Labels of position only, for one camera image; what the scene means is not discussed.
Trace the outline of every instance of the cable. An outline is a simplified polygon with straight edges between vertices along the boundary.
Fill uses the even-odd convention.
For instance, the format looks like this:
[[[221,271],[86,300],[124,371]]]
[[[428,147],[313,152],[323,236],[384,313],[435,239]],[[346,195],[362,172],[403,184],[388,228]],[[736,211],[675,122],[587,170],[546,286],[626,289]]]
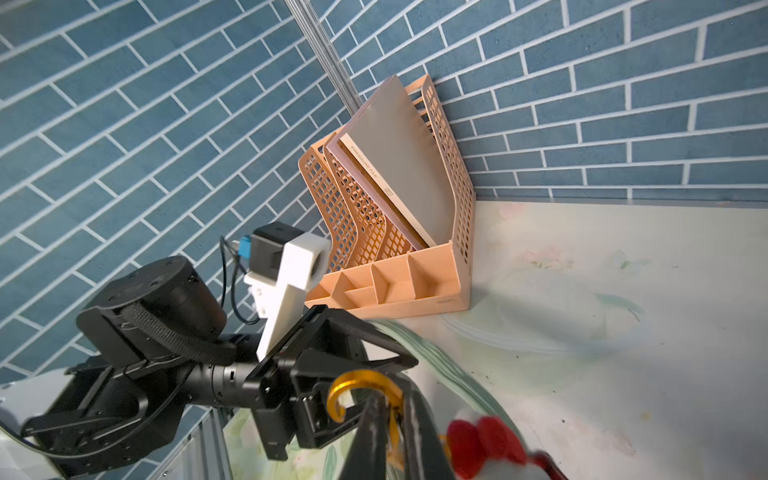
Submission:
[[[221,292],[221,301],[219,304],[221,305],[221,308],[224,308],[224,300],[227,298],[227,258],[224,256],[224,248],[222,248],[224,242],[224,237],[221,237],[219,239],[219,251],[221,252],[221,264],[223,265],[223,279],[221,281],[221,284],[223,285],[223,290]]]
[[[236,252],[224,239],[224,237],[219,237],[219,250],[221,251],[221,271],[223,275],[223,288],[221,290],[221,306],[224,307],[224,301],[227,298],[227,258],[224,255],[224,251],[228,251],[230,253],[230,256],[234,260],[234,268],[232,271],[232,286],[230,287],[230,302],[232,303],[232,311],[235,314],[235,317],[241,321],[245,325],[256,325],[259,321],[261,321],[261,317],[259,317],[259,314],[256,313],[256,318],[253,320],[246,319],[242,314],[240,314],[240,311],[237,309],[237,300],[235,299],[235,283],[237,283],[237,271],[243,272],[243,275],[246,275],[248,271],[243,266],[242,263],[240,263],[240,254]]]
[[[101,447],[100,449],[94,450],[92,452],[75,453],[75,454],[72,454],[72,455],[66,455],[66,454],[61,454],[61,453],[49,452],[47,450],[41,449],[40,447],[38,447],[34,443],[27,442],[24,439],[24,437],[22,437],[21,435],[19,435],[16,432],[14,432],[11,429],[11,427],[9,427],[2,420],[0,420],[0,431],[5,433],[11,440],[13,440],[14,442],[18,443],[22,447],[25,447],[25,448],[27,448],[29,450],[32,450],[33,452],[39,453],[40,455],[44,455],[44,456],[49,457],[49,458],[60,458],[62,460],[77,460],[79,458],[87,458],[87,457],[90,457],[90,456],[93,456],[93,455],[98,455],[100,453],[104,453],[107,450],[113,448],[114,446],[116,446],[116,445],[118,445],[118,444],[120,444],[122,442],[125,442],[130,437],[132,437],[133,435],[136,435],[141,430],[143,430],[147,425],[152,423],[152,421],[155,420],[157,418],[157,416],[160,415],[163,412],[163,410],[165,410],[165,408],[168,405],[170,405],[170,402],[179,393],[179,391],[181,391],[181,387],[184,386],[184,383],[187,381],[187,379],[189,378],[190,374],[192,373],[192,370],[194,370],[194,367],[196,365],[197,365],[196,363],[193,363],[190,366],[190,368],[187,370],[187,373],[185,373],[184,377],[182,378],[182,380],[179,381],[178,384],[176,384],[176,386],[174,387],[173,391],[171,391],[170,395],[165,400],[163,400],[163,402],[157,407],[157,409],[154,412],[152,412],[143,422],[141,422],[140,424],[136,425],[135,429],[133,429],[130,432],[126,433],[125,435],[123,435],[119,439],[115,440],[111,444],[106,445],[104,447]]]
[[[240,255],[235,256],[235,264],[240,265]],[[235,284],[237,283],[237,268],[232,272],[232,287],[230,288],[230,302],[232,303],[232,310],[235,313],[235,316],[237,319],[246,325],[256,325],[261,318],[259,318],[259,314],[256,314],[256,318],[253,320],[248,320],[247,318],[243,318],[242,315],[240,315],[240,312],[237,310],[237,300],[235,300]]]

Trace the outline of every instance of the red plush toy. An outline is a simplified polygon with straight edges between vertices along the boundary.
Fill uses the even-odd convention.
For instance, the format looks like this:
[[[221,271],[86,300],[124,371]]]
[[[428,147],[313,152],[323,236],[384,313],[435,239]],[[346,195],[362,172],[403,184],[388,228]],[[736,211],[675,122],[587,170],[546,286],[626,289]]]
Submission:
[[[499,417],[483,417],[477,426],[465,420],[454,420],[448,426],[446,438],[453,471],[464,480],[480,473],[488,458],[506,459],[517,465],[533,463],[553,480],[567,480],[546,453],[528,455],[517,435]]]

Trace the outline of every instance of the brick-pattern tile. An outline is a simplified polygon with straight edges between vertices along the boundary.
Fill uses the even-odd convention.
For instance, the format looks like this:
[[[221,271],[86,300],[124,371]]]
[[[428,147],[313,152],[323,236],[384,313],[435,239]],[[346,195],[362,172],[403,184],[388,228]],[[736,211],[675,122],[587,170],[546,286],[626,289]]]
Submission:
[[[180,253],[210,280],[219,236],[272,221],[267,201],[315,228],[298,157],[342,106],[282,0],[0,3],[0,383],[96,351],[76,317],[134,263]],[[105,478],[156,465],[131,468]]]

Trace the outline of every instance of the table surface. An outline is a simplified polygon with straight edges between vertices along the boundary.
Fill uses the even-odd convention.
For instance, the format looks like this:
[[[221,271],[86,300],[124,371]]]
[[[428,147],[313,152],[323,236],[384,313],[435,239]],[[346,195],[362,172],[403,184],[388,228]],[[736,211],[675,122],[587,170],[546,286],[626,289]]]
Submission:
[[[571,480],[768,478],[768,210],[478,202],[473,258],[468,312],[401,321],[471,372]],[[645,315],[608,311],[600,294]],[[545,334],[572,319],[580,338],[598,310],[606,335],[625,340],[617,351],[531,352],[546,336],[532,319]],[[517,317],[528,320],[517,351],[444,323],[504,329]],[[410,376],[444,429],[462,402],[428,366]]]

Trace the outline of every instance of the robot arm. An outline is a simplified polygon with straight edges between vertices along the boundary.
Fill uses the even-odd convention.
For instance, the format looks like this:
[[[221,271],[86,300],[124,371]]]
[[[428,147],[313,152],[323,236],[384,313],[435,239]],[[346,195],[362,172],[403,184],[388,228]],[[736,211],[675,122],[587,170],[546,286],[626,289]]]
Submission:
[[[78,328],[101,355],[68,370],[71,380],[45,414],[19,429],[2,422],[0,427],[19,448],[37,449],[61,476],[74,478],[130,465],[168,444],[186,404],[251,409],[274,460],[287,459],[285,448],[294,436],[302,448],[328,445],[357,427],[364,411],[366,424],[380,425],[385,403],[377,393],[358,396],[341,422],[331,419],[330,386],[361,369],[396,379],[395,373],[417,360],[344,310],[315,306],[301,315],[306,292],[326,269],[327,240],[272,223],[254,231],[250,241],[246,282],[261,298],[262,334],[222,336],[227,316],[189,261],[158,260],[109,283],[78,315]],[[363,341],[395,356],[369,361]],[[409,411],[419,412],[417,423],[431,425],[423,398],[406,398]],[[421,439],[427,434],[439,443],[433,425],[415,431],[413,418],[402,411],[393,418],[404,433]],[[365,436],[355,445],[368,443]],[[30,437],[38,447],[24,440]],[[404,444],[426,445],[407,436]],[[345,472],[354,478],[383,478],[379,463],[352,458]],[[442,451],[430,461],[450,471]],[[419,478],[445,478],[443,470]]]

